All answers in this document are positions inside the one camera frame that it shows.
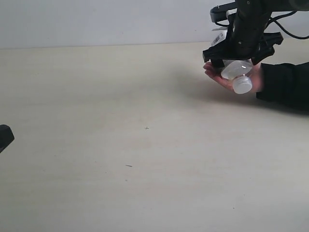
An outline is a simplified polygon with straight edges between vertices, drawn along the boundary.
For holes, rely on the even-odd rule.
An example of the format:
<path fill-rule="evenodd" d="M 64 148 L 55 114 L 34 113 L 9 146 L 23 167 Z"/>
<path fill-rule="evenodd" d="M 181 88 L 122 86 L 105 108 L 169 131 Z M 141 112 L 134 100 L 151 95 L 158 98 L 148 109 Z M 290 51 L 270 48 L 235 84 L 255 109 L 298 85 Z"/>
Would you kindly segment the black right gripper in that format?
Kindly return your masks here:
<path fill-rule="evenodd" d="M 257 65 L 274 55 L 274 45 L 283 42 L 280 32 L 266 33 L 273 12 L 265 0 L 236 0 L 237 12 L 228 17 L 226 38 L 203 51 L 204 61 L 224 68 L 224 60 L 248 60 Z"/>

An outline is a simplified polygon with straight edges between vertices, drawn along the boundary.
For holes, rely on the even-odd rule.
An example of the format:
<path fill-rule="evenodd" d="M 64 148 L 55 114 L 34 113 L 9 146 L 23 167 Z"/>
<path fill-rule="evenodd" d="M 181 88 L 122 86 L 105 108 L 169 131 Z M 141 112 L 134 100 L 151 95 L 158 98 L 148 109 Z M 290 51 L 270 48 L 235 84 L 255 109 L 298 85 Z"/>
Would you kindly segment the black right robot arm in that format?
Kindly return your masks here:
<path fill-rule="evenodd" d="M 283 36 L 279 32 L 266 33 L 273 12 L 285 12 L 290 16 L 298 11 L 308 11 L 307 0 L 235 0 L 211 9 L 213 23 L 228 20 L 226 38 L 203 51 L 205 62 L 211 61 L 215 68 L 223 67 L 224 60 L 251 60 L 254 65 L 272 56 L 273 46 L 280 45 Z"/>

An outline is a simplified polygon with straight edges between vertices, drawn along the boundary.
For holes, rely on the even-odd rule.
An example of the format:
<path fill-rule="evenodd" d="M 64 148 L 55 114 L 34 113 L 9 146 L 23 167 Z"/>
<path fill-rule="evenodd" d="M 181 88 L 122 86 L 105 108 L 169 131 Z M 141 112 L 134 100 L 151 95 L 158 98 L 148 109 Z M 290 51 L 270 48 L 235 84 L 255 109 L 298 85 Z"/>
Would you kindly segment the black sleeved forearm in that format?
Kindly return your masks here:
<path fill-rule="evenodd" d="M 309 64 L 261 64 L 263 87 L 257 99 L 309 110 Z"/>

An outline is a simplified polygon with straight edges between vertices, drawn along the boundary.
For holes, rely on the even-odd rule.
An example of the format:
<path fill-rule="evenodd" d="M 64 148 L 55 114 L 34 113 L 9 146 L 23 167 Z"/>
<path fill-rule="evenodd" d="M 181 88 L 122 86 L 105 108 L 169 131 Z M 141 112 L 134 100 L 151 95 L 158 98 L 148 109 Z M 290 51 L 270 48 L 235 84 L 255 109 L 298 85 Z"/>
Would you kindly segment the person's open hand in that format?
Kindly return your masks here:
<path fill-rule="evenodd" d="M 204 64 L 203 69 L 205 70 L 205 74 L 209 76 L 212 80 L 214 80 L 224 88 L 232 92 L 235 92 L 232 86 L 232 81 L 222 78 L 221 73 L 213 67 L 210 61 Z M 261 63 L 255 65 L 248 73 L 248 75 L 253 85 L 251 92 L 252 93 L 261 92 L 264 87 L 264 76 L 261 68 Z"/>

